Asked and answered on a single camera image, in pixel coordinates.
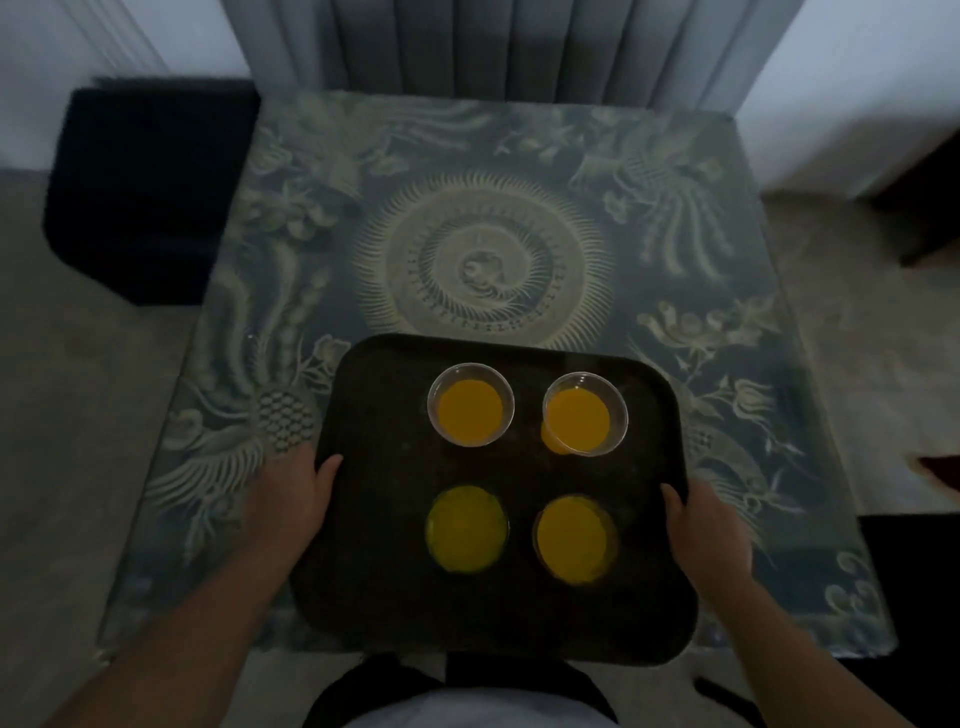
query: person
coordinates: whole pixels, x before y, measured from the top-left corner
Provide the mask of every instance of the person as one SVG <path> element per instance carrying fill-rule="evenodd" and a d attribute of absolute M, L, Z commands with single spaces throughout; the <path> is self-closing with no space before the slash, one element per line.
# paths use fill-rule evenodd
<path fill-rule="evenodd" d="M 74 694 L 48 728 L 219 725 L 274 596 L 324 523 L 342 460 L 333 455 L 314 473 L 313 449 L 302 445 L 268 462 L 248 496 L 242 545 Z M 686 505 L 672 487 L 661 488 L 674 558 L 726 627 L 767 725 L 909 725 L 814 644 L 753 579 L 747 532 L 708 484 L 692 481 Z M 513 673 L 525 676 L 527 691 L 491 689 L 496 683 L 489 680 L 477 687 L 484 674 L 509 677 L 497 660 L 510 659 L 451 655 L 447 683 L 451 672 L 466 679 L 450 687 L 395 657 L 374 656 L 324 691 L 304 725 L 612 725 L 615 716 L 602 695 L 566 663 L 521 663 Z M 474 687 L 462 687 L 471 675 Z M 366 701 L 367 712 L 358 700 Z"/>

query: tray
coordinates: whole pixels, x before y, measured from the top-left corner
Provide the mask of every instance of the tray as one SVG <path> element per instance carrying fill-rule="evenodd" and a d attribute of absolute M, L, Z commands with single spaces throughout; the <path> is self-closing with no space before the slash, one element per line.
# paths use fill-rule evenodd
<path fill-rule="evenodd" d="M 447 367 L 481 362 L 507 378 L 516 412 L 482 448 L 448 443 L 426 396 Z M 540 439 L 541 405 L 567 372 L 594 372 L 623 395 L 627 434 L 599 457 L 557 455 Z M 689 643 L 697 597 L 670 555 L 659 483 L 686 498 L 677 401 L 639 362 L 404 334 L 366 339 L 337 370 L 317 450 L 345 456 L 323 530 L 291 576 L 303 616 L 344 650 L 473 650 L 659 665 Z M 500 498 L 510 536 L 474 575 L 430 557 L 424 520 L 438 493 L 479 485 Z M 533 547 L 537 513 L 581 493 L 610 513 L 620 551 L 597 582 L 554 578 Z"/>

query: gray curtain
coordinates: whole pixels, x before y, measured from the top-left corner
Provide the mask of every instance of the gray curtain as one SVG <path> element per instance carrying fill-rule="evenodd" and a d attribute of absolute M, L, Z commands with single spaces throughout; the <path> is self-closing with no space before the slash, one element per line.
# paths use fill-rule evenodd
<path fill-rule="evenodd" d="M 222 0 L 296 88 L 734 112 L 803 0 Z"/>

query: table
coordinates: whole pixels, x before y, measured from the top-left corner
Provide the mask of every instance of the table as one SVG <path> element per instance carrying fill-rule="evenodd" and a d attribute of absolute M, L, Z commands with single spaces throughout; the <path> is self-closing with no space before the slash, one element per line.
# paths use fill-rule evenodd
<path fill-rule="evenodd" d="M 733 121 L 345 92 L 265 100 L 104 616 L 106 654 L 228 553 L 265 453 L 386 331 L 630 356 L 755 573 L 837 655 L 896 645 Z M 701 645 L 723 643 L 705 619 Z M 257 645 L 335 650 L 282 593 Z"/>

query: white shirt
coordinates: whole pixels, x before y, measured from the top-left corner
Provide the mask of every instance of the white shirt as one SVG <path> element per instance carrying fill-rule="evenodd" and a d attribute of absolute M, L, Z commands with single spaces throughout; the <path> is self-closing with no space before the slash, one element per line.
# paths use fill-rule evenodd
<path fill-rule="evenodd" d="M 440 689 L 364 714 L 348 728 L 611 728 L 577 700 L 544 692 Z"/>

